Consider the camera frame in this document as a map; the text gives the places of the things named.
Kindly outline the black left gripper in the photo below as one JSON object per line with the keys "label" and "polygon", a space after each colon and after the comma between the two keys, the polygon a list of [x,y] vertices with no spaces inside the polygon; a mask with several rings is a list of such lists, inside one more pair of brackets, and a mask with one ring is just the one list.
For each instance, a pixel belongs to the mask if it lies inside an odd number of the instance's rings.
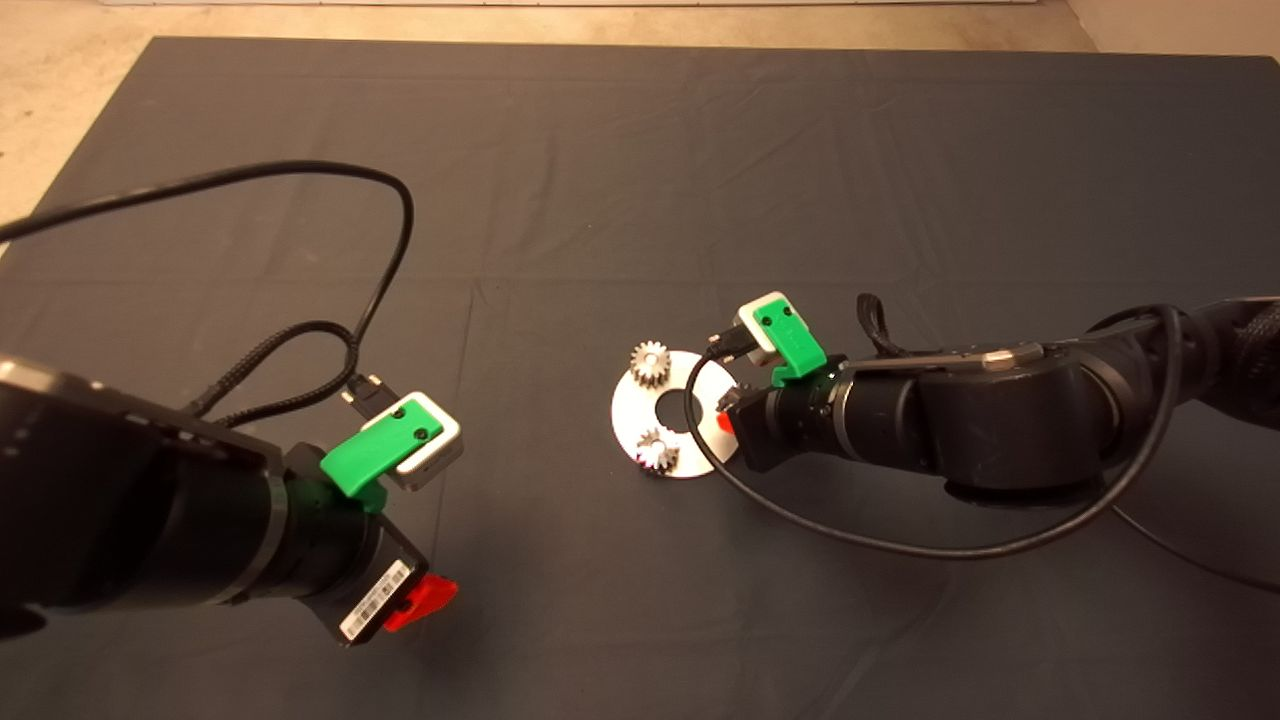
{"label": "black left gripper", "polygon": [[306,607],[344,647],[401,632],[444,609],[460,584],[426,575],[426,557],[388,516],[367,512],[323,471],[320,448],[284,457],[288,514],[270,561],[271,598]]}

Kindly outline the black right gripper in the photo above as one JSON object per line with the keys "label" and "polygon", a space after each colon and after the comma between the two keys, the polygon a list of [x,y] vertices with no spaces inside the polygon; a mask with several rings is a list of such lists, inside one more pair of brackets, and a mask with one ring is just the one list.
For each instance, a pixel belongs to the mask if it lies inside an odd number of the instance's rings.
{"label": "black right gripper", "polygon": [[844,427],[842,397],[849,374],[844,363],[827,363],[783,386],[731,389],[716,423],[733,436],[746,468],[768,473],[804,454],[852,459]]}

